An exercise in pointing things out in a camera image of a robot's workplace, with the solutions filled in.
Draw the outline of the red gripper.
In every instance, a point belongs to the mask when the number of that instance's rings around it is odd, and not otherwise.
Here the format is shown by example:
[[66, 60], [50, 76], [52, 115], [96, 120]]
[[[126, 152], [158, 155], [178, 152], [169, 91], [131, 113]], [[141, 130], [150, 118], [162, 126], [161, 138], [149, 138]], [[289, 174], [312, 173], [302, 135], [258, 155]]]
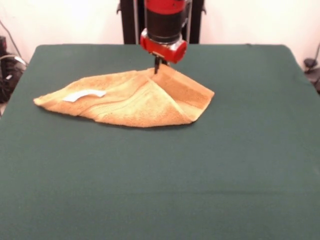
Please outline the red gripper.
[[155, 74], [158, 73], [160, 64], [170, 66], [170, 63], [178, 63], [181, 61], [187, 50], [187, 42], [182, 38], [181, 34], [178, 36], [178, 39], [172, 43], [161, 43], [148, 37], [146, 28], [140, 35], [140, 45], [149, 54], [155, 56]]

